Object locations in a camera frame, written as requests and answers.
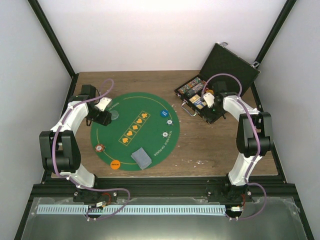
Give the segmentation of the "clear acrylic dealer button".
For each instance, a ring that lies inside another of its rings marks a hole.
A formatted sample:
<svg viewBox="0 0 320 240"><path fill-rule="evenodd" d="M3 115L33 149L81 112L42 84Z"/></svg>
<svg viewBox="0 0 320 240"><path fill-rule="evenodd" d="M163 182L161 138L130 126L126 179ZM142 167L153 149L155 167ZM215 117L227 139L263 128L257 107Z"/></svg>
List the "clear acrylic dealer button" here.
<svg viewBox="0 0 320 240"><path fill-rule="evenodd" d="M119 113L118 113L118 111L116 111L116 110L112 110L112 111L110 111L110 113L111 113L111 120L112 120L112 121L114 121L114 120L117 120L117 119L118 119L118 117L119 117Z"/></svg>

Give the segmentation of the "brown red chip stack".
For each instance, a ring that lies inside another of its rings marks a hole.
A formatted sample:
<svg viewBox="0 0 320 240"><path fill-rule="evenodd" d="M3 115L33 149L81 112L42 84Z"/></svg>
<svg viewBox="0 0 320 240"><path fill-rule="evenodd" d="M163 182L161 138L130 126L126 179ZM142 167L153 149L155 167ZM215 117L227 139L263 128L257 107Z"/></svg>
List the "brown red chip stack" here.
<svg viewBox="0 0 320 240"><path fill-rule="evenodd" d="M103 144L97 144L94 149L96 152L101 153L105 150L105 146Z"/></svg>

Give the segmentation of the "black poker chip case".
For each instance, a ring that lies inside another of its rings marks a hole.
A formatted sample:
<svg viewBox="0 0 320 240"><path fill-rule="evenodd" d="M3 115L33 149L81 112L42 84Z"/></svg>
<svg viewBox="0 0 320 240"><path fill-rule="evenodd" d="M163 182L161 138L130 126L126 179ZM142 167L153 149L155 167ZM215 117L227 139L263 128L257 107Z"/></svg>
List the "black poker chip case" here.
<svg viewBox="0 0 320 240"><path fill-rule="evenodd" d="M174 90L175 94L204 119L204 108L197 109L189 99L194 95L214 92L239 92L238 82L242 85L242 97L256 80L260 71L226 48L227 43L215 43L199 73Z"/></svg>

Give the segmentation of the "blue small blind button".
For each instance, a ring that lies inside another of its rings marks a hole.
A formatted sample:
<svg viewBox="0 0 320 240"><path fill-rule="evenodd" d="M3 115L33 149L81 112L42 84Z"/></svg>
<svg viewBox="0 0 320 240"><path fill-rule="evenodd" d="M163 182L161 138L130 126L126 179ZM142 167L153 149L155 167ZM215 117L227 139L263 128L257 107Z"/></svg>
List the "blue small blind button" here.
<svg viewBox="0 0 320 240"><path fill-rule="evenodd" d="M166 109L161 110L160 116L163 117L163 118L168 117L169 116L169 111L166 110Z"/></svg>

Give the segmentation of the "orange big blind button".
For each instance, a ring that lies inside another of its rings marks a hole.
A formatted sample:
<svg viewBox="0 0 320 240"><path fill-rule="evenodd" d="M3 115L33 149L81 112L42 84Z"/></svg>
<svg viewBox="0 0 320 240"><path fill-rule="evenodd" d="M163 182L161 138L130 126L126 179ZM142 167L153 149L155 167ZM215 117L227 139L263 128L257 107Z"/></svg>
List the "orange big blind button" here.
<svg viewBox="0 0 320 240"><path fill-rule="evenodd" d="M110 168L112 170L118 170L121 167L121 162L117 159L112 160L110 163Z"/></svg>

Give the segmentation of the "grey card deck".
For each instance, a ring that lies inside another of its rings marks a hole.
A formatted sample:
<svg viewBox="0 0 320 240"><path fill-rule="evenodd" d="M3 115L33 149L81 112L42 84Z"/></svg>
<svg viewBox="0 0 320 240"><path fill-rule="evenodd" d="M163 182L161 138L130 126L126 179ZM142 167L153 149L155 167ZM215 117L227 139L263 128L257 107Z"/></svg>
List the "grey card deck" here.
<svg viewBox="0 0 320 240"><path fill-rule="evenodd" d="M131 158L137 163L141 170L146 169L152 164L152 159L142 147L133 152Z"/></svg>

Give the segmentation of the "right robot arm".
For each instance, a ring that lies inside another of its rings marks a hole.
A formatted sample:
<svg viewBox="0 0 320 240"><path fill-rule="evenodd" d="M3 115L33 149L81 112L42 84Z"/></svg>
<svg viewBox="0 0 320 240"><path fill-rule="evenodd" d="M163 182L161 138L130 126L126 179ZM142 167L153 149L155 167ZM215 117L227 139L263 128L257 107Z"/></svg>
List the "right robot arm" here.
<svg viewBox="0 0 320 240"><path fill-rule="evenodd" d="M228 173L230 184L222 188L223 198L229 202L240 196L240 189L249 183L249 177L259 160L273 148L272 118L268 112L261 112L245 103L241 98L242 85L235 92L205 92L201 98L209 108L220 108L234 117L237 122L236 147L238 156Z"/></svg>

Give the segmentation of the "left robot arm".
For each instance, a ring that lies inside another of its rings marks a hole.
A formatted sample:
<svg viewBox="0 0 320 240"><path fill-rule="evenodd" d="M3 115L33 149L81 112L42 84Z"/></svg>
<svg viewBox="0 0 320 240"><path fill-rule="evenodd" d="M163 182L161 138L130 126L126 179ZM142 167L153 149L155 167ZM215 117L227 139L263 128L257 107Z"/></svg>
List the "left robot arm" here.
<svg viewBox="0 0 320 240"><path fill-rule="evenodd" d="M111 90L101 94L96 87L85 84L80 94L72 95L59 121L39 135L42 166L45 171L55 174L85 189L89 201L97 202L102 189L95 185L96 176L82 165L82 157L76 140L76 133L82 123L97 123L107 126L112 122L108 107L112 99L107 97Z"/></svg>

